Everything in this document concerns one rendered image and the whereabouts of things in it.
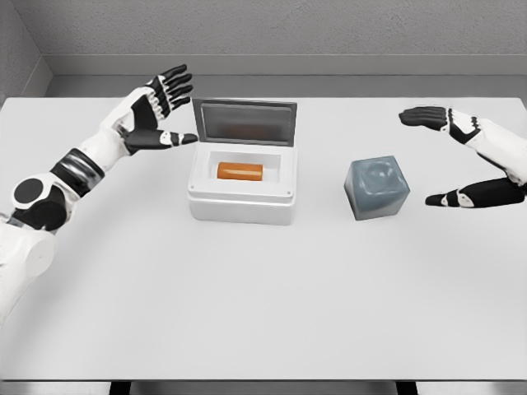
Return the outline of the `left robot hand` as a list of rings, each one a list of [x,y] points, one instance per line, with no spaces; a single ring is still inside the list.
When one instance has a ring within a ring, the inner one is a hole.
[[[197,142],[195,134],[159,129],[161,121],[190,102],[189,94],[194,88],[191,79],[185,64],[154,76],[124,97],[101,126],[116,132],[131,156],[142,150],[165,150]]]

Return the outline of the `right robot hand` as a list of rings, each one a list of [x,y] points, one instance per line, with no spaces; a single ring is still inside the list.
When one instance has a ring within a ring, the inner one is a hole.
[[[488,208],[522,203],[527,198],[527,139],[451,107],[420,106],[399,114],[402,124],[444,132],[503,171],[499,179],[485,180],[425,199],[430,207]]]

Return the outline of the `grey hinged box lid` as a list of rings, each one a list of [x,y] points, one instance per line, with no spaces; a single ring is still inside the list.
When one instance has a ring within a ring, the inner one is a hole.
[[[294,146],[297,103],[193,98],[200,142]]]

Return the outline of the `orange cylinder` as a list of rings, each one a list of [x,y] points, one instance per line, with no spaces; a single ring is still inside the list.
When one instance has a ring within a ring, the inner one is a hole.
[[[262,181],[264,167],[261,164],[219,162],[217,177],[241,181]]]

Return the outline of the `grey-blue cube block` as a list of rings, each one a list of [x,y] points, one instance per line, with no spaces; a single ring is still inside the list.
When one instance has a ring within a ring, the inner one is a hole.
[[[398,214],[410,193],[394,156],[354,160],[344,190],[356,221]]]

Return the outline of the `white box base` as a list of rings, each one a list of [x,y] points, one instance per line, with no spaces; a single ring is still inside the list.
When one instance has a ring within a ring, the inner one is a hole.
[[[221,162],[262,165],[263,179],[219,179]],[[296,181],[295,147],[200,142],[189,176],[190,211],[201,221],[290,225]]]

